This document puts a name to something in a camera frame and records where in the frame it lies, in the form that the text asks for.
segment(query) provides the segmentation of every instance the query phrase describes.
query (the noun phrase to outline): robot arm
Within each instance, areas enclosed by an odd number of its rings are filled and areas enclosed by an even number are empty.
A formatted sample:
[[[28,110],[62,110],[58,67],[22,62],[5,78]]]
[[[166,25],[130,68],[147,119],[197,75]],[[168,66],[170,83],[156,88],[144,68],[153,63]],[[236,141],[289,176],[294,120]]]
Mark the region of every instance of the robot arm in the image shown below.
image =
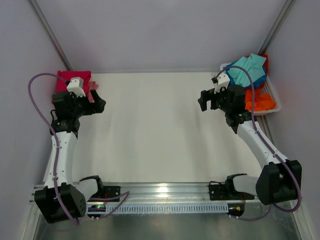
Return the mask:
[[[221,109],[225,112],[226,123],[234,133],[248,145],[258,160],[262,172],[259,177],[246,174],[235,174],[227,177],[225,184],[234,192],[244,192],[257,196],[264,205],[270,205],[298,197],[292,178],[279,162],[275,155],[267,148],[263,140],[254,129],[251,112],[245,110],[245,89],[239,85],[229,85],[229,77],[222,73],[218,78],[212,79],[214,88],[201,92],[198,99],[201,110],[207,110],[207,101],[211,101],[211,109]],[[264,140],[274,149],[275,153],[286,160],[287,166],[292,171],[301,186],[302,167],[297,160],[290,161],[267,138],[258,122],[255,122],[257,131]]]
[[[67,91],[60,91],[52,96],[57,119],[53,119],[51,126],[59,139],[59,156],[56,166],[56,179],[59,194],[73,218],[80,218],[86,214],[86,203],[89,198],[97,194],[103,198],[103,183],[99,176],[90,176],[80,180],[77,187],[72,181],[72,159],[78,139],[80,127],[79,118],[85,115],[102,113],[106,101],[101,99],[95,90],[91,90],[94,102],[89,102],[82,89],[83,80],[72,78]],[[52,151],[49,160],[49,171],[44,188],[34,194],[34,200],[48,223],[67,220],[68,217],[61,208],[55,194],[53,173],[56,155],[56,140],[51,137]]]

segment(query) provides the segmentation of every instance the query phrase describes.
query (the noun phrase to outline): orange cloth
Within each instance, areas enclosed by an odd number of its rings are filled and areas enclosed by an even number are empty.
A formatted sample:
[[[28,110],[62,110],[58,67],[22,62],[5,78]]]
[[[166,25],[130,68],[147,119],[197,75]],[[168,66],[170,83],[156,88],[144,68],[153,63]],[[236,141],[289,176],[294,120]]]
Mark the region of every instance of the orange cloth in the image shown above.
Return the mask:
[[[267,94],[261,94],[262,87],[254,90],[254,111],[270,110],[276,107],[276,103],[272,100],[271,96]],[[245,109],[252,110],[252,90],[245,90]]]

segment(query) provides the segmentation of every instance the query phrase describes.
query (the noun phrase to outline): plastic basket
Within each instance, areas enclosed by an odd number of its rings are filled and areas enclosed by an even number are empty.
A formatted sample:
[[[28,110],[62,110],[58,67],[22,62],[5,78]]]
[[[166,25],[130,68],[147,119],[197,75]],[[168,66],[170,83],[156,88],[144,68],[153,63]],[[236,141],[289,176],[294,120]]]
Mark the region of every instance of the plastic basket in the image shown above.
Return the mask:
[[[220,66],[220,70],[223,70],[226,66],[228,66],[230,63],[224,63]],[[272,85],[269,76],[266,76],[266,81],[264,83],[264,87],[261,90],[261,94],[269,94],[270,97],[272,98],[272,100],[276,103],[275,108],[274,109],[270,109],[270,110],[263,110],[263,111],[255,111],[254,115],[255,116],[262,116],[262,115],[266,115],[269,113],[274,113],[274,112],[278,112],[281,109],[281,103],[280,103],[280,99],[279,96],[274,88],[274,86]]]

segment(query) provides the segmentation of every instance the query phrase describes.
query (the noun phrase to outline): metal floor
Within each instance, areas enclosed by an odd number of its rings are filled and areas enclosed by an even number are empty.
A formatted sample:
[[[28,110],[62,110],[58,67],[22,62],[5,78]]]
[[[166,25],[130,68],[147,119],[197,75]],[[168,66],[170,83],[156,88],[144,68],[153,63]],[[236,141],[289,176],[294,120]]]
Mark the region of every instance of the metal floor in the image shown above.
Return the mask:
[[[244,217],[261,216],[267,210],[259,202],[248,202]],[[294,215],[273,208],[265,219],[247,222],[225,213],[112,215],[103,220],[48,225],[40,216],[34,240],[300,240]]]

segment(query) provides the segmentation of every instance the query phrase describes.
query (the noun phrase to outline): red cloth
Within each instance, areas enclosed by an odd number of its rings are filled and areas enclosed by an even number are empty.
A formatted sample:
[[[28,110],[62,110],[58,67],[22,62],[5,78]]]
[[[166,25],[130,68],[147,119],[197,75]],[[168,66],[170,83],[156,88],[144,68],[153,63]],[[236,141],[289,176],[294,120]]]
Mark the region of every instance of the red cloth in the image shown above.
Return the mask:
[[[272,100],[269,93],[261,94],[262,87],[254,90],[254,111],[270,110],[276,107],[276,103]],[[252,110],[252,90],[245,90],[245,109],[248,111]]]
[[[72,78],[80,77],[83,79],[83,90],[86,95],[89,93],[89,81],[91,79],[91,71],[58,71],[57,75],[64,80],[70,82]],[[67,85],[57,79],[56,80],[56,92],[66,91]]]

